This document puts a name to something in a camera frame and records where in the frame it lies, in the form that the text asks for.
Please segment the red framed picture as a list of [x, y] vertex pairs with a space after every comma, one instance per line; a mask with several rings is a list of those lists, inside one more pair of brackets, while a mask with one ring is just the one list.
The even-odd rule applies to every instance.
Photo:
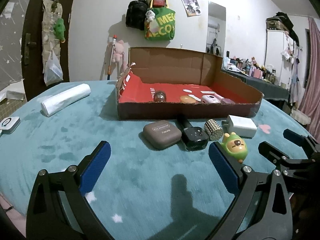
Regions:
[[165, 7], [166, 4], [167, 4], [167, 0], [151, 0], [151, 7], [152, 8]]

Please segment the green plush toy on door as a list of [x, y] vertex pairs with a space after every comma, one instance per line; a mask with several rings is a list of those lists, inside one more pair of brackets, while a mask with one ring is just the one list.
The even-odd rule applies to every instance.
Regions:
[[65, 43], [65, 25], [64, 25], [64, 20], [63, 18], [58, 18], [56, 23], [54, 24], [54, 34], [55, 37], [60, 40], [61, 43]]

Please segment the hanging fabric organizer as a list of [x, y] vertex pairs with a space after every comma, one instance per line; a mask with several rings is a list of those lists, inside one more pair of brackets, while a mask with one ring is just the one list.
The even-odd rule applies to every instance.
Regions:
[[62, 5], [59, 2], [43, 0], [42, 62], [44, 69], [52, 50], [57, 58], [60, 58], [60, 41], [55, 37], [54, 25], [61, 17]]

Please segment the black backpack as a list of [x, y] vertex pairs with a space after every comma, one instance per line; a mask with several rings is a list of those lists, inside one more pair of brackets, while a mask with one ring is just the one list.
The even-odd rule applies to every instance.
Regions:
[[128, 5], [125, 17], [126, 26], [144, 30], [145, 15], [148, 8], [148, 0], [131, 1]]

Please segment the pink curtain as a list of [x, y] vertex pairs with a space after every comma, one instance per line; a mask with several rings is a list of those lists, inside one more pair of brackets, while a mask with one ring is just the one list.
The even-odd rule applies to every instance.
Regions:
[[308, 17], [310, 30], [310, 70], [309, 78], [299, 110], [311, 118], [308, 131], [314, 137], [319, 132], [319, 28], [313, 17]]

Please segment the black square bottle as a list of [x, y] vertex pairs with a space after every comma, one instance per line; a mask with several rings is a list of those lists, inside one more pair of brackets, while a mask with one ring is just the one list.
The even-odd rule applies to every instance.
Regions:
[[187, 119], [177, 119], [182, 132], [181, 140], [187, 151], [199, 151], [207, 147], [209, 137], [201, 127], [192, 126]]

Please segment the white wardrobe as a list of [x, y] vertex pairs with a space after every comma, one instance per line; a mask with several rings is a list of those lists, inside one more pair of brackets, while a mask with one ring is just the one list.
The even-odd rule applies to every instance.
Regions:
[[283, 83], [288, 88], [291, 83], [295, 41], [286, 31], [267, 29], [266, 32], [265, 67], [269, 71], [276, 71], [276, 85]]

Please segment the green bear figurine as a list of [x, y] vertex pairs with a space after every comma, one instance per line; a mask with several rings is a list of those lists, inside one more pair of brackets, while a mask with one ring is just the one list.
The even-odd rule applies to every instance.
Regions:
[[244, 162], [248, 155], [248, 148], [245, 141], [235, 132], [225, 133], [221, 142], [222, 148], [240, 164]]

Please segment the teal plush table mat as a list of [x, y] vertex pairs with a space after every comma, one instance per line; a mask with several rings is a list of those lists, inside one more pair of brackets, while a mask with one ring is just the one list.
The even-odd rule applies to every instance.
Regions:
[[[51, 117], [44, 115], [41, 102], [74, 83], [57, 85], [16, 111], [20, 124], [1, 135], [1, 193], [27, 219], [40, 170], [65, 171], [106, 141], [111, 156], [86, 199], [111, 239], [209, 239], [234, 199], [209, 157], [213, 142], [199, 151], [187, 151], [182, 141], [157, 150], [143, 135], [146, 121], [118, 120], [112, 82], [89, 86], [89, 96]], [[308, 136], [291, 117], [265, 101], [254, 122], [256, 135], [242, 137], [248, 148], [242, 164], [267, 174], [279, 170], [260, 155], [264, 141], [290, 159], [307, 159], [302, 148], [283, 137], [285, 129]], [[312, 160], [308, 170], [279, 170], [292, 212], [291, 239], [319, 239], [319, 159]]]

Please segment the wall photo poster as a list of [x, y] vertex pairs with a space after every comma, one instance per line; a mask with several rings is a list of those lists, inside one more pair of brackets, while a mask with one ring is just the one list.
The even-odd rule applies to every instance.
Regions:
[[197, 0], [181, 0], [188, 17], [200, 16], [201, 9]]

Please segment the pink nail polish bottle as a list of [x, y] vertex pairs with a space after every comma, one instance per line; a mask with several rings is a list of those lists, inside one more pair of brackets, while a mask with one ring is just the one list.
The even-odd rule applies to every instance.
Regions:
[[213, 94], [213, 96], [215, 98], [217, 98], [217, 100], [219, 100], [220, 103], [223, 103], [223, 104], [235, 104], [235, 102], [229, 98], [224, 98], [223, 96], [220, 96], [219, 94]]

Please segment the pink plush toy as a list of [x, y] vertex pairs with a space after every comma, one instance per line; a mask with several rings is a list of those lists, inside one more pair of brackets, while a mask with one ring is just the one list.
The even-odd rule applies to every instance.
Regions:
[[124, 57], [124, 42], [123, 40], [120, 40], [116, 42], [112, 63], [116, 63], [116, 62], [123, 63], [123, 57]]

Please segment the white plastic roll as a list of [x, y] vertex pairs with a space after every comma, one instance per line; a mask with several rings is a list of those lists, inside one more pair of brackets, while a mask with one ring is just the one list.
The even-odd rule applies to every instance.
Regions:
[[41, 102], [42, 111], [45, 116], [50, 117], [74, 102], [89, 96], [90, 93], [91, 88], [88, 84], [80, 84], [59, 94], [51, 96]]

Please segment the brown eyeshadow case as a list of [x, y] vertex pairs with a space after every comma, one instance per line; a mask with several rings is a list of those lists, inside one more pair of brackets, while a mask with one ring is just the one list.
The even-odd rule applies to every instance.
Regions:
[[154, 148], [163, 150], [178, 143], [182, 132], [171, 122], [161, 120], [144, 126], [143, 135]]

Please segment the orange round compact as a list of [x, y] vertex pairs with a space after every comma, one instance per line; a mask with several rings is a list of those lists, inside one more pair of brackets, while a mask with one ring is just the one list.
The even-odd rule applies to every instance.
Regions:
[[182, 103], [198, 103], [198, 101], [194, 98], [192, 98], [189, 95], [183, 95], [180, 97], [180, 102]]

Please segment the dark cloth side table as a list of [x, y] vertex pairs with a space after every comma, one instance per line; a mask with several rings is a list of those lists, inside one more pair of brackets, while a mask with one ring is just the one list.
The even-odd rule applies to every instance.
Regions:
[[239, 72], [225, 69], [222, 71], [233, 77], [239, 78], [245, 84], [259, 90], [264, 94], [264, 99], [267, 101], [289, 101], [289, 91], [285, 88], [281, 88], [280, 86], [276, 86], [272, 83], [268, 83], [255, 77], [246, 76], [245, 74], [241, 74]]

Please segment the lilac round device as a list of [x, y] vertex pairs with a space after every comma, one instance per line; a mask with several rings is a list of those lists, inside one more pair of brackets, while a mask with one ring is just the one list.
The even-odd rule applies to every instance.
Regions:
[[221, 100], [212, 94], [203, 95], [201, 98], [202, 103], [221, 103]]

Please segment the small brown glass ball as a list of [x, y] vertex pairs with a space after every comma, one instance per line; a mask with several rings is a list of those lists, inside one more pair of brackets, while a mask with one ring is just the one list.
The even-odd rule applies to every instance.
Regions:
[[167, 101], [166, 93], [161, 90], [155, 91], [155, 93], [153, 95], [153, 101], [154, 102], [166, 102]]

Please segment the studded silver cylinder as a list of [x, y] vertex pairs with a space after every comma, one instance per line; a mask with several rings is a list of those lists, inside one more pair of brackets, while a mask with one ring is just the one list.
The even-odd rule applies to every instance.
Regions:
[[219, 141], [223, 137], [223, 128], [214, 119], [209, 119], [204, 124], [204, 130], [211, 141]]

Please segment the cardboard box red lining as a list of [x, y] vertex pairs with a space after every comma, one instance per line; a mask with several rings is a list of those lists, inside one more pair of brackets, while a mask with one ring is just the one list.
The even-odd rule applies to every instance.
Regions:
[[[129, 66], [118, 80], [117, 110], [121, 120], [171, 120], [254, 117], [263, 93], [222, 71], [223, 58], [199, 51], [131, 47]], [[166, 102], [154, 102], [155, 91], [164, 91]], [[235, 104], [202, 103], [207, 94], [219, 94]], [[189, 95], [198, 103], [182, 103]]]

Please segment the white plastic bag hanging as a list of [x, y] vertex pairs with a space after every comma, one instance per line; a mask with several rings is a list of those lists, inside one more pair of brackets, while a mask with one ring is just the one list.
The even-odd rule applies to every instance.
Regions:
[[63, 71], [60, 61], [52, 50], [44, 68], [44, 83], [46, 86], [63, 81]]

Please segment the green tote bag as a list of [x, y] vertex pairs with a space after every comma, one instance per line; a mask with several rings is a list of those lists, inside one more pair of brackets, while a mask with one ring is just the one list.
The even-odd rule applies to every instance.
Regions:
[[175, 37], [176, 12], [167, 7], [150, 8], [145, 15], [144, 37], [150, 41], [171, 41]]

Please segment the white square device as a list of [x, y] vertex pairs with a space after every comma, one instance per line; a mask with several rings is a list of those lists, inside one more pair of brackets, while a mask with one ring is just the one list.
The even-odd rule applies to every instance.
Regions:
[[21, 120], [17, 116], [4, 118], [0, 124], [1, 134], [11, 134], [17, 128], [20, 122]]

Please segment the white power adapter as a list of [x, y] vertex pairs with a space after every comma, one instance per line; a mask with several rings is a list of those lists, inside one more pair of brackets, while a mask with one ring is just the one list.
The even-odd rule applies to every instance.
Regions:
[[221, 124], [229, 134], [234, 132], [244, 138], [253, 138], [257, 132], [257, 127], [251, 118], [229, 115], [226, 120], [221, 121]]

